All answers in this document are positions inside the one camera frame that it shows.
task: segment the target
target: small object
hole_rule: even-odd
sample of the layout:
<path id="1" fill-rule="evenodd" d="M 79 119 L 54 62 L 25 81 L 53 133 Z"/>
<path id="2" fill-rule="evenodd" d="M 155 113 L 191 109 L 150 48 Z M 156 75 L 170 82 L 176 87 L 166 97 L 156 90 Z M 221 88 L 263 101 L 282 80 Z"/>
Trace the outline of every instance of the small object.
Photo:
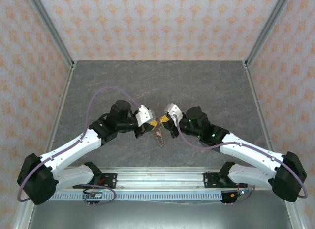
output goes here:
<path id="1" fill-rule="evenodd" d="M 157 143 L 159 144 L 159 146 L 161 148 L 163 148 L 165 146 L 166 139 L 165 139 L 164 133 L 161 129 L 161 123 L 160 122 L 157 124 L 155 129 L 153 129 L 153 134 L 154 134 L 154 137 L 155 137 Z"/>

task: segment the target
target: orange floral wallpaper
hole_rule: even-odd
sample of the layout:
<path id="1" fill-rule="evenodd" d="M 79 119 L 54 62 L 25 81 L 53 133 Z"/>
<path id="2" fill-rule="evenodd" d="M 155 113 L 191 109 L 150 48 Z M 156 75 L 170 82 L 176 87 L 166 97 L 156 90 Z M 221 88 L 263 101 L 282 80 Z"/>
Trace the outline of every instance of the orange floral wallpaper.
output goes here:
<path id="1" fill-rule="evenodd" d="M 315 225 L 315 0 L 289 0 L 250 68 L 276 151 L 299 155 L 310 196 L 300 200 Z"/>
<path id="2" fill-rule="evenodd" d="M 277 0 L 42 0 L 74 60 L 244 60 Z"/>
<path id="3" fill-rule="evenodd" d="M 49 138 L 68 66 L 29 0 L 0 0 L 0 228 L 12 228 L 24 158 Z"/>

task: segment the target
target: black mounting bracket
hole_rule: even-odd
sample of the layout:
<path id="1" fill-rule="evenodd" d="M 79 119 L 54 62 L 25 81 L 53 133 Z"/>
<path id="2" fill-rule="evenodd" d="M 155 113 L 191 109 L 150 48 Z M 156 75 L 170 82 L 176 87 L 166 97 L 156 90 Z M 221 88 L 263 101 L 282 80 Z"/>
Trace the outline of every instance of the black mounting bracket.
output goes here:
<path id="1" fill-rule="evenodd" d="M 116 188 L 117 183 L 117 173 L 102 173 L 100 176 L 99 183 L 94 185 L 107 186 L 111 189 Z M 92 187 L 76 185 L 73 186 L 74 189 L 91 189 Z"/>
<path id="2" fill-rule="evenodd" d="M 203 183 L 206 189 L 208 188 L 237 188 L 238 185 L 234 182 L 226 182 L 220 178 L 218 172 L 206 172 L 203 174 Z M 239 184 L 240 188 L 247 188 L 247 184 Z"/>

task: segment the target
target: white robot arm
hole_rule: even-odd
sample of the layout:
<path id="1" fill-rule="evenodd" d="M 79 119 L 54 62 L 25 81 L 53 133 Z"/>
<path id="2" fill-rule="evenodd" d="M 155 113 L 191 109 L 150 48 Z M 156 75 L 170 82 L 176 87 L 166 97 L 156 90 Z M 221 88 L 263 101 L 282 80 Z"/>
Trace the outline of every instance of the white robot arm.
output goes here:
<path id="1" fill-rule="evenodd" d="M 195 147 L 210 149 L 210 146 L 216 146 L 217 148 L 213 147 L 215 151 L 236 157 L 255 167 L 227 162 L 219 173 L 204 174 L 207 179 L 206 187 L 235 187 L 236 184 L 245 183 L 271 189 L 286 201 L 296 201 L 301 190 L 301 184 L 296 177 L 301 182 L 307 177 L 297 155 L 291 152 L 286 155 L 275 153 L 246 142 L 228 130 L 211 124 L 200 107 L 190 108 L 185 114 L 177 105 L 169 104 L 165 112 L 166 115 L 160 120 L 172 137 L 183 133 L 197 136 L 200 143 L 207 147 Z M 296 177 L 284 166 L 288 166 Z"/>
<path id="2" fill-rule="evenodd" d="M 18 184 L 21 186 L 28 174 L 42 164 L 23 188 L 35 204 L 44 203 L 56 190 L 80 184 L 97 185 L 101 171 L 93 163 L 88 162 L 67 170 L 65 168 L 86 153 L 116 138 L 118 132 L 134 131 L 138 138 L 158 125 L 153 111 L 147 107 L 142 105 L 133 114 L 130 107 L 127 101 L 117 101 L 110 113 L 94 121 L 84 135 L 81 134 L 39 157 L 35 154 L 29 155 L 22 166 Z M 285 163 L 304 182 L 307 175 L 295 154 L 288 152 L 283 155 L 246 142 L 228 130 L 211 124 L 200 107 L 190 108 L 185 114 L 177 105 L 169 104 L 165 111 L 166 115 L 160 121 L 171 132 L 172 137 L 182 133 L 194 135 L 207 149 L 212 146 L 219 153 L 236 157 L 254 166 L 245 167 L 226 162 L 220 172 L 204 173 L 205 188 L 235 188 L 236 184 L 248 184 L 271 189 L 286 201 L 296 201 L 301 184 L 282 166 Z M 64 151 L 76 142 L 77 145 Z"/>
<path id="3" fill-rule="evenodd" d="M 141 105 L 139 110 L 132 113 L 130 103 L 119 100 L 108 114 L 94 121 L 85 134 L 82 133 L 63 146 L 39 157 L 35 154 L 26 157 L 17 182 L 21 186 L 29 173 L 42 164 L 23 188 L 35 204 L 44 203 L 56 190 L 79 184 L 98 184 L 101 171 L 91 162 L 78 168 L 64 169 L 88 152 L 116 138 L 118 132 L 134 131 L 136 138 L 142 136 L 155 127 L 157 123 L 154 120 L 154 112 L 147 107 Z"/>

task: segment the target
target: marble surface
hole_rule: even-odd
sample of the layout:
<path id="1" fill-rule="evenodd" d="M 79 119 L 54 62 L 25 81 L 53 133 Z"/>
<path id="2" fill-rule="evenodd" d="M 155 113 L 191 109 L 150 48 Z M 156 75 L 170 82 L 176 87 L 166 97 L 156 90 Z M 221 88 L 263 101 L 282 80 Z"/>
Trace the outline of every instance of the marble surface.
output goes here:
<path id="1" fill-rule="evenodd" d="M 215 125 L 240 138 L 266 148 L 246 72 L 240 61 L 78 61 L 73 72 L 53 148 L 78 136 L 84 128 L 88 103 L 105 86 L 117 86 L 139 104 L 165 114 L 169 103 L 182 111 L 200 106 Z M 101 93 L 92 105 L 90 122 L 110 110 L 116 100 L 128 100 L 116 90 Z M 137 108 L 131 104 L 133 111 Z M 136 139 L 134 133 L 119 133 L 117 138 L 73 163 L 87 161 L 99 167 L 222 166 L 226 161 L 245 164 L 214 151 L 187 146 L 164 130 L 166 146 L 160 148 L 152 133 Z M 198 139 L 187 136 L 194 144 Z"/>

